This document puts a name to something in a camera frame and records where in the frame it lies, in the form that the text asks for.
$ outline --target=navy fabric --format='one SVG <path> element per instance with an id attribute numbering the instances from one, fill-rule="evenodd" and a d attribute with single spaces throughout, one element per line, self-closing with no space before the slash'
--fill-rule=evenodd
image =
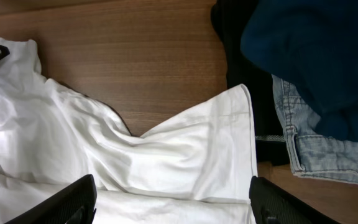
<path id="1" fill-rule="evenodd" d="M 318 134 L 358 141 L 358 0 L 260 0 L 241 51 L 296 86 Z"/>

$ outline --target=blue jeans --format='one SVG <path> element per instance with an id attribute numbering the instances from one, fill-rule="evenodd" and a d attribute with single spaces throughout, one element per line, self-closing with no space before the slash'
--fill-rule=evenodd
<path id="1" fill-rule="evenodd" d="M 313 128 L 319 115 L 303 101 L 295 85 L 272 76 L 275 109 L 293 174 L 358 184 L 358 142 L 316 134 Z"/>

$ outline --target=wooden surface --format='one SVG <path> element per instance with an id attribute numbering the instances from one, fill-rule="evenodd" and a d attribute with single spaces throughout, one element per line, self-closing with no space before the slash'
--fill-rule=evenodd
<path id="1" fill-rule="evenodd" d="M 140 136 L 226 89 L 213 0 L 114 0 L 0 15 L 0 37 L 34 39 L 43 74 L 106 103 Z M 358 185 L 259 173 L 341 223 L 358 223 Z"/>
<path id="2" fill-rule="evenodd" d="M 342 224 L 358 223 L 358 185 L 292 175 L 290 166 L 258 164 L 258 174 Z"/>
<path id="3" fill-rule="evenodd" d="M 102 0 L 0 0 L 0 14 L 62 7 Z"/>

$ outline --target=folded clothes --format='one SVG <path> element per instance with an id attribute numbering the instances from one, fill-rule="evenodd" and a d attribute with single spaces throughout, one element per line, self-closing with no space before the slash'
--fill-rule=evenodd
<path id="1" fill-rule="evenodd" d="M 108 106 L 41 76 L 33 40 L 0 45 L 11 52 L 0 61 L 0 223 L 86 174 L 98 188 L 95 224 L 254 223 L 244 85 L 138 138 Z"/>
<path id="2" fill-rule="evenodd" d="M 316 133 L 358 141 L 358 1 L 260 0 L 241 50 L 296 86 Z"/>

